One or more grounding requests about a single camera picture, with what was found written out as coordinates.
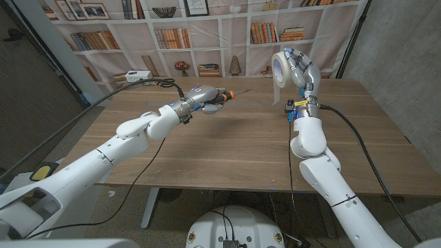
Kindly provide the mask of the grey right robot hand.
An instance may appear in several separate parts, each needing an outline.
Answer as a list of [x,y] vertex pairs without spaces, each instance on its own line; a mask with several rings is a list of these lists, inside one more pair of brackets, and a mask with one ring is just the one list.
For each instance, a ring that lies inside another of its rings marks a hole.
[[303,52],[285,48],[283,50],[285,75],[299,90],[301,100],[307,103],[300,108],[301,116],[318,118],[318,93],[321,83],[320,68]]

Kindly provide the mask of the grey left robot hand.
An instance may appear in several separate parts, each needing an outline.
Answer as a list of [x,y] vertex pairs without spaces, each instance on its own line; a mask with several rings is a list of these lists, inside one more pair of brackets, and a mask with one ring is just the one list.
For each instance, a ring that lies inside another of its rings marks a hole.
[[183,99],[171,103],[170,106],[179,117],[186,116],[196,110],[201,110],[204,114],[215,114],[223,108],[223,104],[213,104],[209,101],[213,101],[218,95],[224,93],[226,93],[225,88],[200,85],[192,88]]

